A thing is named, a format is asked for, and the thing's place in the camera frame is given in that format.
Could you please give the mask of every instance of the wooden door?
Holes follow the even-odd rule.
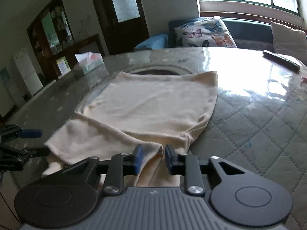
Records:
[[[93,0],[110,54],[131,52],[149,37],[141,0]]]

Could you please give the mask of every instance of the beige towel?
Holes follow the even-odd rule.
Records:
[[[67,164],[101,160],[141,144],[144,159],[136,186],[178,186],[166,169],[163,146],[186,153],[214,110],[217,73],[136,75],[121,72],[83,112],[76,112],[46,143]]]

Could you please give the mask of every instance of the wall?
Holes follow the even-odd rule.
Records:
[[[25,47],[36,72],[42,72],[31,47],[26,29],[49,1],[51,0],[0,0],[0,4],[7,5],[4,6],[5,8],[0,8],[0,13],[2,12],[6,19],[4,21],[3,17],[0,18],[0,70],[3,67],[7,67],[9,71],[12,56],[22,47]],[[103,50],[108,55],[93,1],[63,0],[63,4],[75,40],[81,40],[79,31],[83,31],[84,37],[99,34]],[[0,101],[0,114],[4,116],[14,103],[6,93],[1,80]]]
[[[168,22],[198,18],[197,0],[141,0],[149,35],[168,31]]]
[[[300,16],[304,19],[303,28],[307,28],[307,0],[300,0]]]

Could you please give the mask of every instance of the dark blue sofa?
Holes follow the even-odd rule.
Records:
[[[138,44],[134,51],[176,47],[175,27],[200,18],[170,21],[169,33],[161,33]],[[238,48],[274,51],[271,25],[262,22],[222,18]]]

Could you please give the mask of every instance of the refrigerator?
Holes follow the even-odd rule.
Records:
[[[43,88],[38,75],[32,65],[28,52],[25,48],[21,49],[13,57],[17,69],[19,70],[29,93],[34,96],[39,90]]]

